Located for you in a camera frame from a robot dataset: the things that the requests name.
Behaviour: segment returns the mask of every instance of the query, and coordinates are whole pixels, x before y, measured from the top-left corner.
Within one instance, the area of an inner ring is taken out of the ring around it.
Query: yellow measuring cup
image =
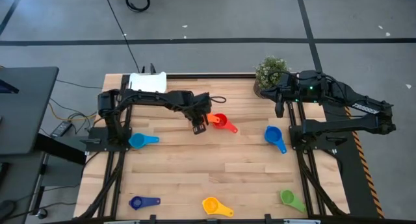
[[[202,207],[207,214],[221,214],[227,217],[232,217],[234,211],[225,205],[221,204],[215,197],[208,197],[202,201]]]

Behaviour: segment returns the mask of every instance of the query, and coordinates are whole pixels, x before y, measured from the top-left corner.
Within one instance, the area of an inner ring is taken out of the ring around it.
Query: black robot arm
[[[194,96],[191,91],[170,91],[168,93],[153,93],[124,90],[109,90],[98,95],[98,114],[105,120],[108,128],[108,141],[111,144],[123,144],[127,135],[120,123],[123,110],[132,105],[164,106],[174,112],[182,112],[192,122],[194,134],[205,131],[208,124],[206,114],[211,112],[209,93]]]
[[[349,106],[367,113],[362,118],[343,121],[318,122],[306,119],[302,122],[302,134],[358,130],[373,134],[388,134],[396,130],[391,119],[392,105],[358,94],[348,85],[321,72],[283,73],[279,83],[273,88],[262,91],[261,95],[276,103],[275,112],[278,118],[283,117],[285,101]]]

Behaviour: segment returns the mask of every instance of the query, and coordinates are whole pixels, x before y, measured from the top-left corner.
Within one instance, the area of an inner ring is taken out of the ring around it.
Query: wooden tabletop
[[[121,74],[106,75],[103,90],[120,88],[121,79]],[[261,219],[264,214],[272,218],[306,218],[306,214],[283,205],[279,197],[280,190],[291,189],[304,200],[296,152],[290,146],[289,113],[285,111],[283,118],[276,118],[274,103],[258,98],[253,83],[251,79],[168,80],[168,91],[190,90],[194,94],[209,92],[226,97],[224,104],[213,103],[212,111],[225,114],[238,128],[236,134],[210,125],[206,132],[194,135],[190,122],[180,112],[135,106],[131,117],[133,133],[158,136],[160,143],[126,154],[117,219],[149,219],[151,214],[156,214],[157,219],[227,218],[204,212],[202,201],[210,196],[232,208],[235,219]],[[306,118],[325,121],[318,104],[304,104],[304,108]],[[265,142],[267,125],[281,129],[286,154]],[[322,187],[348,213],[336,160],[322,151],[314,153]],[[74,216],[82,214],[101,189],[107,156],[108,153],[100,153],[85,168]],[[315,192],[309,187],[318,213]],[[136,195],[160,197],[161,204],[133,210],[128,201]]]

